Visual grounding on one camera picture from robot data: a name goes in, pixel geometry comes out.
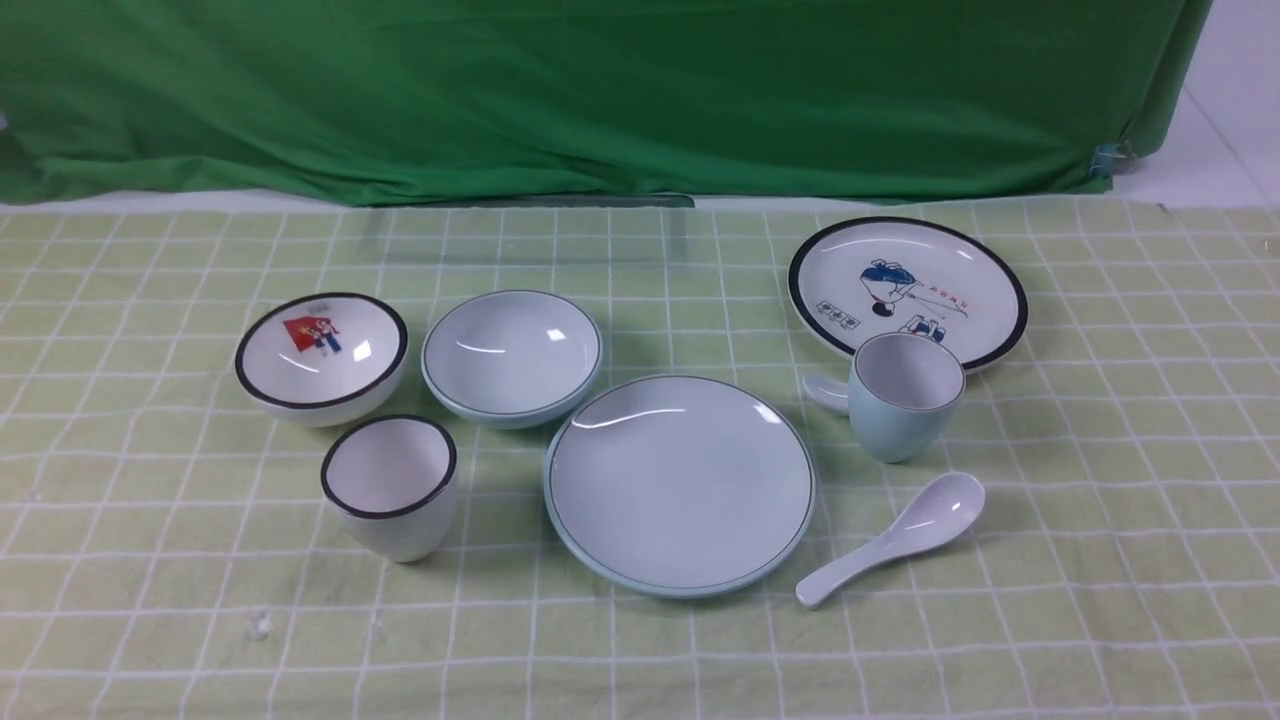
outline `light green tablecloth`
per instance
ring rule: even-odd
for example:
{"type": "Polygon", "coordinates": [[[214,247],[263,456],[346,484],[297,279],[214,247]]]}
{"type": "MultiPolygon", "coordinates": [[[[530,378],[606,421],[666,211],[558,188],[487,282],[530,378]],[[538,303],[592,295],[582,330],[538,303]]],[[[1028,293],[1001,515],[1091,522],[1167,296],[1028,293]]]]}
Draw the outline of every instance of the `light green tablecloth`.
{"type": "Polygon", "coordinates": [[[1030,299],[945,442],[884,468],[799,377],[845,365],[785,299],[847,215],[663,210],[0,217],[0,706],[10,717],[1276,717],[1280,224],[1043,199],[923,208],[1030,299]],[[477,430],[411,372],[384,411],[454,434],[448,547],[380,562],[323,512],[338,430],[270,421],[237,336],[315,290],[420,343],[494,288],[600,322],[599,387],[680,369],[774,404],[819,512],[759,587],[659,602],[589,575],[539,495],[552,428],[477,430]],[[989,488],[975,532],[805,611],[799,577],[928,479],[989,488]]]}

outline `spoon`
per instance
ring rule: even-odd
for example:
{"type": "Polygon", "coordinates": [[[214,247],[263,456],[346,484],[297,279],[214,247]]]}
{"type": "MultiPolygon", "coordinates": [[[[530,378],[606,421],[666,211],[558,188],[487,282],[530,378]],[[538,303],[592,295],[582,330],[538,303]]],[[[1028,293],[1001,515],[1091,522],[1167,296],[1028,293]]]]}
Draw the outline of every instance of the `spoon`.
{"type": "Polygon", "coordinates": [[[849,415],[849,386],[827,375],[805,375],[801,380],[809,400],[840,415],[849,415]]]}
{"type": "Polygon", "coordinates": [[[878,538],[800,580],[796,600],[812,610],[841,585],[877,565],[956,539],[978,519],[986,501],[987,491],[969,473],[938,475],[878,538]]]}

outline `cartoon character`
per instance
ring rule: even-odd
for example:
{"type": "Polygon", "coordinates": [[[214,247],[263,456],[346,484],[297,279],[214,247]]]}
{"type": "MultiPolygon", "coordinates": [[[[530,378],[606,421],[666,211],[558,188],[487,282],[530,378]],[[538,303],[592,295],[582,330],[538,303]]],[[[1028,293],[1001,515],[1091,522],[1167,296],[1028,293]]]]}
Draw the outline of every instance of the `cartoon character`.
{"type": "Polygon", "coordinates": [[[908,320],[899,332],[942,342],[947,329],[938,324],[941,320],[946,320],[951,313],[969,316],[965,310],[968,305],[964,301],[938,287],[925,288],[914,274],[899,263],[872,260],[859,279],[868,295],[872,296],[872,313],[881,318],[892,318],[897,304],[904,300],[913,300],[918,304],[922,313],[908,320]]]}
{"type": "Polygon", "coordinates": [[[927,337],[933,342],[942,342],[942,338],[947,337],[947,329],[938,327],[937,320],[925,320],[924,315],[915,315],[906,322],[905,325],[899,328],[897,332],[918,334],[927,337]]]}
{"type": "Polygon", "coordinates": [[[342,352],[342,346],[338,345],[338,328],[333,327],[333,322],[329,318],[316,318],[316,329],[320,331],[320,337],[329,343],[329,350],[334,352],[342,352]]]}
{"type": "Polygon", "coordinates": [[[872,260],[859,279],[872,296],[872,313],[881,318],[892,318],[893,307],[920,284],[902,265],[884,260],[872,260]]]}
{"type": "Polygon", "coordinates": [[[831,318],[833,323],[836,323],[837,325],[840,325],[846,331],[851,331],[863,323],[858,318],[850,315],[849,313],[845,313],[844,310],[836,307],[835,305],[832,305],[826,300],[818,302],[817,309],[818,313],[822,313],[823,315],[831,318]]]}
{"type": "Polygon", "coordinates": [[[334,327],[333,320],[329,318],[316,318],[312,315],[306,315],[302,318],[294,318],[292,320],[284,320],[284,329],[289,333],[293,340],[293,346],[298,352],[306,352],[312,347],[320,351],[320,356],[328,356],[328,350],[333,352],[342,352],[342,346],[338,345],[338,328],[334,327]]]}

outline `red printed design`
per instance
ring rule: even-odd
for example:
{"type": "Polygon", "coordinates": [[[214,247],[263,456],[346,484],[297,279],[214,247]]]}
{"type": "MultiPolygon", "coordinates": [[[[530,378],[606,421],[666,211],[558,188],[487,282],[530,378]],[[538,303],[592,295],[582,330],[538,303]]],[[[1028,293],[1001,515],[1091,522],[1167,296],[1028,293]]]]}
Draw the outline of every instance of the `red printed design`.
{"type": "Polygon", "coordinates": [[[320,355],[328,355],[326,346],[333,352],[342,352],[342,346],[338,345],[337,338],[338,328],[333,325],[329,318],[305,315],[284,320],[284,329],[289,333],[293,346],[298,348],[298,352],[306,352],[315,347],[320,351],[320,355]]]}

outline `glossy surface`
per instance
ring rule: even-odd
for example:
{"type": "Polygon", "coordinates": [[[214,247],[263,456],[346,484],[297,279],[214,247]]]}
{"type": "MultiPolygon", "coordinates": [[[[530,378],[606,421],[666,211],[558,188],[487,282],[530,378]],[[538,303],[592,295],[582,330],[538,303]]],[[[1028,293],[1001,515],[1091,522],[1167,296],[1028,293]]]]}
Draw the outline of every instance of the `glossy surface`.
{"type": "Polygon", "coordinates": [[[431,329],[422,375],[445,406],[468,419],[545,421],[581,401],[600,359],[599,331],[576,305],[544,292],[503,291],[463,302],[431,329]]]}
{"type": "Polygon", "coordinates": [[[805,395],[847,415],[859,446],[879,462],[901,462],[929,446],[960,406],[965,374],[943,346],[886,333],[854,356],[849,384],[806,375],[805,395]]]}
{"type": "Polygon", "coordinates": [[[252,400],[307,427],[367,415],[399,384],[408,331],[390,306],[356,293],[294,300],[259,319],[236,351],[236,374],[252,400]]]}
{"type": "Polygon", "coordinates": [[[883,534],[800,580],[796,600],[805,607],[817,607],[841,585],[877,565],[954,541],[973,525],[986,502],[987,492],[973,475],[938,475],[883,534]]]}
{"type": "Polygon", "coordinates": [[[457,447],[424,418],[393,415],[352,428],[325,456],[320,486],[356,541],[393,562],[444,542],[458,505],[457,447]]]}
{"type": "Polygon", "coordinates": [[[575,413],[544,492],[568,548],[637,592],[700,597],[776,568],[809,524],[814,475],[791,425],[724,383],[660,375],[575,413]]]}
{"type": "Polygon", "coordinates": [[[274,310],[242,354],[248,386],[278,404],[324,404],[369,387],[401,351],[397,319],[360,296],[274,310]]]}
{"type": "Polygon", "coordinates": [[[1027,325],[1025,293],[1004,261],[919,220],[827,228],[796,252],[788,279],[809,329],[847,357],[874,336],[902,332],[946,346],[975,370],[1012,350],[1027,325]]]}

